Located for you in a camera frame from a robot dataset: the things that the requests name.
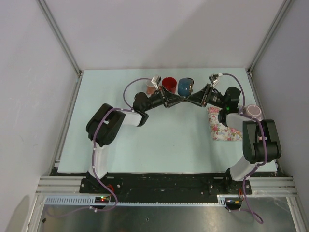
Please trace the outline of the red mug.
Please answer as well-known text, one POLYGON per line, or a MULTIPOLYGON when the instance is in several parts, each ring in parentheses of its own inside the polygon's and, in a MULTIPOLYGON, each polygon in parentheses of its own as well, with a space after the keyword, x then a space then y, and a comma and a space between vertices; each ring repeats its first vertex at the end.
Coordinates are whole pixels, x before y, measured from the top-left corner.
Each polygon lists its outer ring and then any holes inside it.
POLYGON ((177 88, 177 80, 173 77, 166 77, 162 80, 162 86, 164 86, 169 92, 175 94, 177 88))

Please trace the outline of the blue mug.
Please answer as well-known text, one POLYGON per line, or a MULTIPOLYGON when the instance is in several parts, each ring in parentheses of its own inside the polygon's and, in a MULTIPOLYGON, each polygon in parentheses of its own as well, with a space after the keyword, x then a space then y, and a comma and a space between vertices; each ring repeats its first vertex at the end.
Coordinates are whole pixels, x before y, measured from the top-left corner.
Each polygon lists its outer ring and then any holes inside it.
POLYGON ((182 97, 188 97, 193 91, 194 80, 192 78, 182 78, 178 82, 177 93, 182 97))

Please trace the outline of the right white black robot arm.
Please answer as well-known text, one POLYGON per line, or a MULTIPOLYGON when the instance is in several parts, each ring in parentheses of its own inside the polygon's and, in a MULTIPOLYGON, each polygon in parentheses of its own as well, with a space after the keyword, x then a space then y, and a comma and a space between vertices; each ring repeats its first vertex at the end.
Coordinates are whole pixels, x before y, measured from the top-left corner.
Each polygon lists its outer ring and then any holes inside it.
POLYGON ((215 179, 209 183, 210 194, 236 194, 240 188, 243 188, 243 193, 248 193, 247 179, 258 168, 281 156, 281 145, 274 120, 259 120, 241 113, 239 98, 243 95, 241 87, 229 87, 225 94, 221 94, 207 84, 202 90, 186 97, 188 102, 200 107, 207 104, 219 107, 219 123, 242 133, 242 157, 227 169, 221 180, 215 179))

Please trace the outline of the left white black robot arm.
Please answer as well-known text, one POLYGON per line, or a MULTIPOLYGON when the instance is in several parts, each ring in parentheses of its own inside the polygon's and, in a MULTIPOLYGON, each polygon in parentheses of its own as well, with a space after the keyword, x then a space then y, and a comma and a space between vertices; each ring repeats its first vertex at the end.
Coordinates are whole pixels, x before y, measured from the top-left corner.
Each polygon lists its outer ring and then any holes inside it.
POLYGON ((114 141, 122 125, 141 127, 149 118, 147 111, 161 105, 170 108, 186 100, 186 96, 160 86, 150 96, 144 92, 137 93, 133 105, 128 109, 103 104, 86 126, 88 138, 92 142, 91 166, 88 170, 91 189, 97 193, 111 191, 104 179, 107 174, 104 159, 108 153, 107 146, 114 141))

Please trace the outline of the pink white mug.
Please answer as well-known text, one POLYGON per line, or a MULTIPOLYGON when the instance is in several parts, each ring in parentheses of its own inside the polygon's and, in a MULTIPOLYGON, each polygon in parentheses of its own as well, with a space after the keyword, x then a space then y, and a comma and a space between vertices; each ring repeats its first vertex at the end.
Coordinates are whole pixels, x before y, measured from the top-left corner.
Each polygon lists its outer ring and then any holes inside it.
POLYGON ((147 80, 146 81, 146 94, 152 95, 152 94, 154 94, 155 91, 156 91, 156 88, 153 85, 153 83, 151 82, 151 80, 147 80))

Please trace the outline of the lilac mug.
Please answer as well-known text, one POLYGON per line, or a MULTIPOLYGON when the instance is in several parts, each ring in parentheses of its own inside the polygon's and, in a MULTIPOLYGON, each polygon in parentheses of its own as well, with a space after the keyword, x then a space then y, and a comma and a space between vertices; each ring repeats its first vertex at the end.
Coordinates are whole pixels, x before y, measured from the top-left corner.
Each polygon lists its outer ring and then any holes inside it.
POLYGON ((249 117, 257 118, 258 120, 262 119, 261 108, 254 104, 247 105, 244 109, 244 114, 249 117))

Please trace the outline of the floral tray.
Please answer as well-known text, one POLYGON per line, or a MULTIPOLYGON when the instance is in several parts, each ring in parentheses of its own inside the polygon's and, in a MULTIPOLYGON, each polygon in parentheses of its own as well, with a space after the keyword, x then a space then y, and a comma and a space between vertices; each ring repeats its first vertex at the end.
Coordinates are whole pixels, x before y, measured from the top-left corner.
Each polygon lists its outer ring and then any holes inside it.
POLYGON ((209 107, 208 123, 210 127, 210 134, 215 141, 242 141, 242 133, 234 128, 224 126, 218 121, 220 108, 209 107))

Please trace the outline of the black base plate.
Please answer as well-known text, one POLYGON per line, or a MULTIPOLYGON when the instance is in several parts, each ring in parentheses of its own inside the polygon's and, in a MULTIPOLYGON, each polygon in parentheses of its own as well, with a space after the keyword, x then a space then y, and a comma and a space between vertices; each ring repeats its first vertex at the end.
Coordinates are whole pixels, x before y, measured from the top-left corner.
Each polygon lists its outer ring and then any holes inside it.
MULTIPOLYGON (((209 183, 215 179, 221 180, 224 174, 129 174, 108 173, 102 181, 111 186, 119 203, 214 203, 217 195, 239 195, 243 188, 236 194, 209 193, 209 183)), ((108 194, 100 186, 90 182, 89 174, 81 181, 80 193, 108 194)), ((246 181, 246 190, 250 195, 252 188, 249 180, 246 181)))

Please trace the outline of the right aluminium frame post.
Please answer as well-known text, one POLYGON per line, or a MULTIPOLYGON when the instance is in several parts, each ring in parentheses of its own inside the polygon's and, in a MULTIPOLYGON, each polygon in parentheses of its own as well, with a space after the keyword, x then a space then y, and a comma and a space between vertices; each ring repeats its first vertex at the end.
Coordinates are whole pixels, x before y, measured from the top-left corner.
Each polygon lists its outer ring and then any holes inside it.
POLYGON ((277 30, 279 29, 281 23, 283 22, 284 18, 286 17, 287 13, 289 12, 293 3, 294 3, 294 0, 284 0, 282 2, 278 12, 276 13, 272 23, 270 24, 270 26, 269 26, 269 28, 266 32, 266 35, 264 36, 264 38, 262 40, 262 43, 260 44, 260 46, 259 46, 257 52, 255 53, 252 61, 250 62, 250 65, 247 69, 247 73, 248 73, 249 77, 252 77, 252 73, 253 73, 257 63, 259 62, 259 60, 261 59, 261 57, 265 53, 267 47, 269 46, 271 40, 275 36, 277 30))

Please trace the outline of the aluminium frame post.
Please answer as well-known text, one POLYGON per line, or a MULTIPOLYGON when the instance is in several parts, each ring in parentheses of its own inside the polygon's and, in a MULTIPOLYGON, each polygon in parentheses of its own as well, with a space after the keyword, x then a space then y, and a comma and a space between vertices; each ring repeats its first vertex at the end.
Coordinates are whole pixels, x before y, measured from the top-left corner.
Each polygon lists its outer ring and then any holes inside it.
POLYGON ((257 52, 255 53, 252 61, 250 62, 250 65, 247 69, 247 73, 248 73, 249 77, 252 77, 252 73, 253 73, 257 63, 259 62, 259 60, 261 59, 261 57, 265 53, 267 47, 269 46, 271 40, 275 36, 277 30, 279 29, 281 23, 283 22, 284 18, 286 17, 287 13, 289 12, 293 3, 294 3, 294 0, 284 0, 282 2, 278 12, 276 13, 272 23, 270 24, 270 26, 269 26, 269 28, 266 32, 266 35, 264 36, 264 38, 262 40, 262 43, 260 44, 260 46, 259 46, 257 52))
POLYGON ((65 39, 63 36, 63 33, 58 25, 58 23, 55 20, 55 17, 53 16, 53 13, 51 12, 47 2, 45 0, 36 0, 37 5, 39 6, 43 16, 45 17, 47 23, 49 24, 53 34, 55 35, 60 47, 62 48, 65 56, 69 60, 69 63, 71 64, 72 68, 74 69, 74 72, 77 74, 78 77, 81 76, 81 69, 65 39))

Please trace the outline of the left aluminium frame post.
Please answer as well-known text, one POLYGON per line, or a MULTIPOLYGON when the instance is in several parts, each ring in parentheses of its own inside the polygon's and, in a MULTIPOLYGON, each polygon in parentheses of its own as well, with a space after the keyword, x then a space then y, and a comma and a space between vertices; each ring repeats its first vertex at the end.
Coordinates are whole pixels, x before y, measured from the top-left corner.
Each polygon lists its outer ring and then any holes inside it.
POLYGON ((47 2, 45 0, 36 0, 37 5, 39 6, 43 16, 45 17, 47 23, 49 24, 53 34, 55 35, 60 47, 62 48, 65 56, 69 60, 69 63, 71 64, 72 68, 74 69, 74 72, 77 74, 78 77, 81 76, 81 69, 65 39, 63 36, 63 33, 58 25, 58 23, 55 20, 55 17, 53 16, 53 13, 51 12, 47 2))

